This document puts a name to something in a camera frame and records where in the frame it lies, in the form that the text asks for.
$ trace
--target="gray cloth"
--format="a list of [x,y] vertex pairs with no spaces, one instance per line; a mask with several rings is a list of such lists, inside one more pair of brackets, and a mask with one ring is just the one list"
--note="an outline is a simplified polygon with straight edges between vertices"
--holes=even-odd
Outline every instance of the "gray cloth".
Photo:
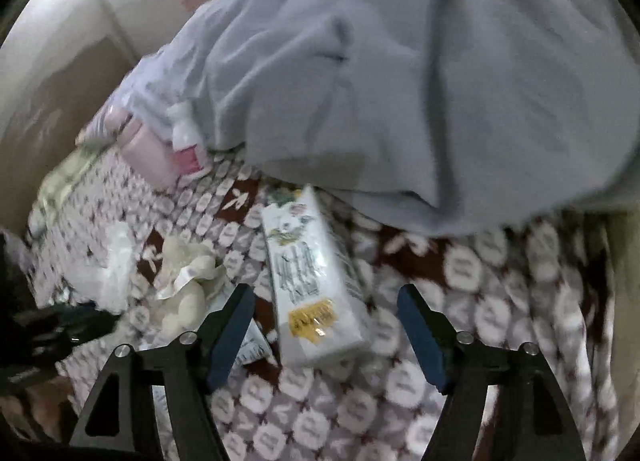
[[606,189],[638,144],[638,34],[616,0],[213,0],[115,97],[424,235]]

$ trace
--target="white tissue pack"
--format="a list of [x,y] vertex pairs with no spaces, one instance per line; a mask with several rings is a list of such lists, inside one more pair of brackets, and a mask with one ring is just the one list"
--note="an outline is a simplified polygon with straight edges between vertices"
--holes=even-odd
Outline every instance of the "white tissue pack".
[[340,238],[313,187],[262,210],[280,362],[321,367],[369,347],[371,322]]

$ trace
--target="patterned blanket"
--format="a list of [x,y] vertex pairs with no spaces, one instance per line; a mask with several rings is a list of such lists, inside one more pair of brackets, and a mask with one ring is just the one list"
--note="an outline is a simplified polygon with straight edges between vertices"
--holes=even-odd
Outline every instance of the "patterned blanket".
[[[255,319],[278,352],[260,210],[282,188],[244,163],[243,151],[214,155],[210,175],[153,192],[114,151],[85,175],[38,245],[39,304],[75,300],[65,281],[73,263],[103,261],[104,230],[124,220],[136,239],[138,271],[153,285],[168,234],[201,241],[233,282],[254,287]],[[232,371],[209,403],[233,460],[410,461],[422,456],[444,404],[428,385],[396,317],[399,287],[413,282],[430,307],[484,343],[538,343],[569,402],[591,460],[613,459],[616,396],[609,372],[612,290],[608,256],[593,224],[549,215],[520,228],[426,239],[365,218],[321,193],[338,222],[376,324],[370,352],[331,368],[283,369],[261,360]],[[112,335],[74,350],[60,368],[82,406],[114,346],[153,344],[154,288],[132,287]],[[165,457],[178,459],[162,391],[154,390]],[[495,391],[490,391],[476,459],[485,459]]]

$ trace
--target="pink object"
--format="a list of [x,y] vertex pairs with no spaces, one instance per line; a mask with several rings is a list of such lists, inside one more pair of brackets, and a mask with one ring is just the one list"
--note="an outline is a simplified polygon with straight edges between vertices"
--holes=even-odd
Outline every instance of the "pink object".
[[120,108],[105,121],[118,134],[116,145],[127,164],[155,190],[174,187],[180,177],[172,149],[140,120]]

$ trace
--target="white bottle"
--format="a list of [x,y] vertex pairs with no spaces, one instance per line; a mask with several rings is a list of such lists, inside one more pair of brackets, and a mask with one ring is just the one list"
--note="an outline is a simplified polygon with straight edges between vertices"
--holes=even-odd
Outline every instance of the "white bottle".
[[172,105],[166,113],[174,122],[172,145],[180,175],[193,181],[211,172],[211,159],[198,125],[193,119],[191,102]]

